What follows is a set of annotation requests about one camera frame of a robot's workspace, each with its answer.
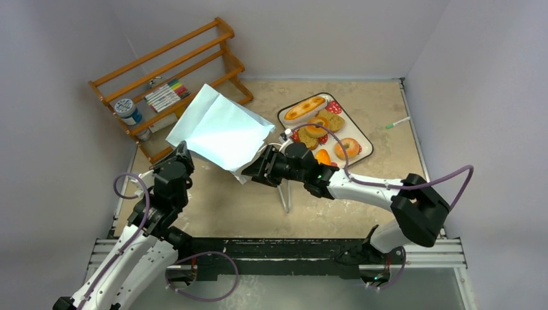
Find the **toy food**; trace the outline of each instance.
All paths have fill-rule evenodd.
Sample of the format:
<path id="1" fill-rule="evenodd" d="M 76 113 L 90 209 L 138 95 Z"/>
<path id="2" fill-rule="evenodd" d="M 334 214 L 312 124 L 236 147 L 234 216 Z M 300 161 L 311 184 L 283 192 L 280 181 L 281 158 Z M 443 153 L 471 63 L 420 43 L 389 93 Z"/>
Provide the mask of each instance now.
<path id="1" fill-rule="evenodd" d="M 329 112 L 333 112 L 335 114 L 340 114 L 343 110 L 343 108 L 341 108 L 341 106 L 339 105 L 338 102 L 336 102 L 335 100 L 331 100 L 331 102 L 329 102 L 329 104 L 327 105 L 326 107 L 326 110 L 329 111 Z"/>
<path id="2" fill-rule="evenodd" d="M 323 163 L 324 165 L 331 165 L 331 158 L 329 157 L 327 150 L 319 150 L 318 153 L 316 153 L 315 157 L 319 163 Z"/>
<path id="3" fill-rule="evenodd" d="M 294 131 L 293 134 L 291 135 L 291 138 L 293 139 L 294 142 L 300 142 L 299 140 L 299 131 Z"/>
<path id="4" fill-rule="evenodd" d="M 309 150 L 315 150 L 320 144 L 317 138 L 313 138 L 306 133 L 304 127 L 299 128 L 297 135 L 299 136 L 299 141 L 303 142 Z"/>
<path id="5" fill-rule="evenodd" d="M 329 128 L 329 121 L 326 118 L 320 118 L 320 117 L 311 118 L 308 121 L 308 123 L 319 124 L 319 125 L 322 125 L 323 127 Z M 305 126 L 304 130 L 306 130 L 306 133 L 313 138 L 319 138 L 321 136 L 325 136 L 325 134 L 327 133 L 325 129 L 317 126 Z"/>
<path id="6" fill-rule="evenodd" d="M 352 138 L 344 138 L 341 140 L 342 145 L 344 145 L 344 148 L 346 149 L 346 153 L 348 155 L 348 158 L 354 158 L 356 157 L 360 152 L 360 144 L 358 141 L 352 139 Z M 341 146 L 337 143 L 335 146 L 335 155 L 341 160 L 344 160 L 344 152 Z"/>
<path id="7" fill-rule="evenodd" d="M 321 110 L 317 116 L 329 121 L 329 130 L 332 132 L 337 132 L 344 126 L 344 118 L 328 110 Z"/>
<path id="8" fill-rule="evenodd" d="M 303 122 L 305 119 L 316 115 L 318 111 L 325 109 L 325 107 L 327 107 L 327 100 L 325 98 L 320 96 L 308 98 L 307 100 L 299 102 L 286 112 L 284 123 L 287 125 L 296 125 L 297 123 Z"/>
<path id="9" fill-rule="evenodd" d="M 328 138 L 329 134 L 326 134 L 325 136 L 323 137 L 319 137 L 318 138 L 318 142 L 321 143 L 321 144 L 325 144 L 327 143 L 327 138 Z"/>

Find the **donut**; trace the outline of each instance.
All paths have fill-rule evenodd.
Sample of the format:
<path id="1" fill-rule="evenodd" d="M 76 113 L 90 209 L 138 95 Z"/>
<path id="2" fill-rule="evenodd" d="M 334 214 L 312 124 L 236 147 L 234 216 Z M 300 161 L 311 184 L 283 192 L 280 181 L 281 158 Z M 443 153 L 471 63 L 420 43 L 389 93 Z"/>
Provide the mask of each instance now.
<path id="1" fill-rule="evenodd" d="M 341 140 L 341 142 L 342 142 L 342 145 L 344 145 L 344 148 L 346 149 L 346 153 L 349 159 L 354 158 L 358 155 L 360 150 L 360 144 L 358 143 L 358 141 L 352 138 L 344 138 Z M 340 160 L 344 160 L 343 149 L 338 143 L 335 145 L 335 155 L 337 155 L 337 157 Z"/>
<path id="2" fill-rule="evenodd" d="M 323 127 L 329 128 L 329 121 L 326 118 L 322 118 L 320 116 L 317 116 L 315 118 L 311 118 L 308 121 L 308 123 L 309 124 L 320 124 Z M 309 136 L 313 137 L 313 138 L 319 138 L 321 136 L 325 136 L 325 134 L 327 133 L 327 131 L 325 129 L 323 129 L 322 127 L 318 127 L 318 126 L 306 126 L 304 128 L 304 130 L 306 130 L 306 133 Z"/>
<path id="3" fill-rule="evenodd" d="M 314 96 L 301 101 L 290 108 L 284 116 L 284 123 L 287 125 L 296 125 L 307 118 L 310 118 L 318 111 L 327 107 L 327 100 L 324 97 Z"/>

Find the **blue label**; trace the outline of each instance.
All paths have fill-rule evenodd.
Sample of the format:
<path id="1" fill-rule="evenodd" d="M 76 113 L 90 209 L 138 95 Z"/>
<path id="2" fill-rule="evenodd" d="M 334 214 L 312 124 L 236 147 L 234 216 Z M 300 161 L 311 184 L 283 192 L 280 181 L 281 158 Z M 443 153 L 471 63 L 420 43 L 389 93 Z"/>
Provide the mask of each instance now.
<path id="1" fill-rule="evenodd" d="M 141 115 L 138 109 L 135 109 L 135 111 L 133 111 L 130 117 L 135 121 L 135 123 L 139 123 L 141 119 L 143 119 L 143 116 Z"/>

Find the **black base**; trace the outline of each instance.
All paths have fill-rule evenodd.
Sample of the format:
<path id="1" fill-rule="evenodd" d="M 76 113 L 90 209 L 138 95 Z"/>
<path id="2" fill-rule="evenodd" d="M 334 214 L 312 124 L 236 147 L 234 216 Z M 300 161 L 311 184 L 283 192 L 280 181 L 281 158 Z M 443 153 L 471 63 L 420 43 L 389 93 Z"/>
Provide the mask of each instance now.
<path id="1" fill-rule="evenodd" d="M 392 264 L 400 264 L 402 259 L 395 249 L 380 254 L 363 239 L 192 238 L 191 245 L 191 253 L 180 250 L 180 258 L 206 251 L 223 252 L 235 261 L 240 274 L 328 275 L 365 281 L 360 265 L 384 265 L 387 255 Z M 201 256 L 196 264 L 196 279 L 200 281 L 234 274 L 233 266 L 221 256 Z"/>

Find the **pen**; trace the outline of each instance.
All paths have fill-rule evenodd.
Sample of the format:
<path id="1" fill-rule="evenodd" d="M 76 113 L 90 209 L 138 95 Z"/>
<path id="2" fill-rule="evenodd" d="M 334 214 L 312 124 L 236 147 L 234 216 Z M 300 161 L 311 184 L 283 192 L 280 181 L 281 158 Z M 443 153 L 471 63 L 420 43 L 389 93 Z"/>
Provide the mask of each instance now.
<path id="1" fill-rule="evenodd" d="M 403 123 L 404 121 L 408 121 L 408 120 L 410 120 L 410 119 L 411 119 L 411 117 L 410 117 L 410 116 L 407 116 L 407 117 L 404 118 L 404 119 L 400 119 L 399 121 L 396 121 L 395 123 L 392 123 L 392 124 L 390 124 L 390 125 L 387 125 L 387 126 L 386 126 L 386 129 L 391 129 L 392 127 L 398 126 L 399 124 Z"/>

